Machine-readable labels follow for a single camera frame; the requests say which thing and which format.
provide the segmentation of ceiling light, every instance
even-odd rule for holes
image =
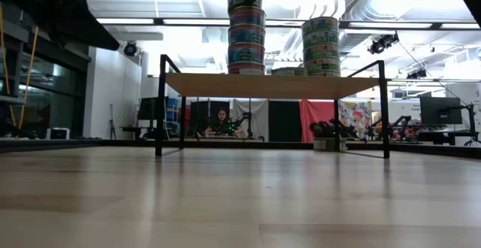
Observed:
[[[165,25],[229,26],[227,19],[163,19]]]
[[[346,34],[371,34],[371,35],[394,35],[395,30],[376,30],[376,29],[344,29]]]
[[[129,18],[99,18],[97,21],[101,24],[111,24],[111,25],[152,25],[153,19],[129,19]]]
[[[389,79],[391,82],[433,82],[433,83],[481,83],[481,80],[462,80],[462,79]]]
[[[266,20],[265,25],[270,27],[301,27],[305,20]]]
[[[477,23],[443,23],[441,29],[473,29],[479,30]]]
[[[428,29],[432,23],[378,23],[378,22],[353,22],[349,28],[361,29]]]

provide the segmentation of exposed duct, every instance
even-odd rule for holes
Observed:
[[[357,0],[344,16],[345,20],[396,20],[409,9],[403,0]]]

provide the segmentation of person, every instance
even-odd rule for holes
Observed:
[[[217,120],[216,122],[212,123],[207,129],[204,131],[204,136],[209,137],[211,135],[228,135],[228,119],[227,119],[227,111],[224,108],[220,108],[217,111]],[[234,131],[234,136],[239,137],[242,134],[243,130],[241,127],[238,127]]]
[[[217,120],[216,122],[212,123],[207,129],[204,131],[204,135],[207,137],[209,135],[215,135],[217,133],[222,133],[223,126],[227,123],[227,112],[224,108],[220,108],[217,111]]]

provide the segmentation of window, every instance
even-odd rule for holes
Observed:
[[[22,82],[26,82],[29,73],[30,58],[31,56],[28,53],[23,53],[20,75]],[[82,74],[35,57],[30,84],[69,95],[84,95],[84,80],[82,80],[81,77]]]
[[[76,118],[77,98],[35,87],[20,85],[19,96],[28,91],[27,105],[23,114],[22,130],[45,138],[48,128],[68,128],[71,135],[80,133]],[[15,106],[15,119],[20,122],[21,106]]]

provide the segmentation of security camera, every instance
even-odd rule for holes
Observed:
[[[137,43],[135,41],[127,41],[127,45],[123,48],[123,53],[126,56],[135,56],[137,52]]]

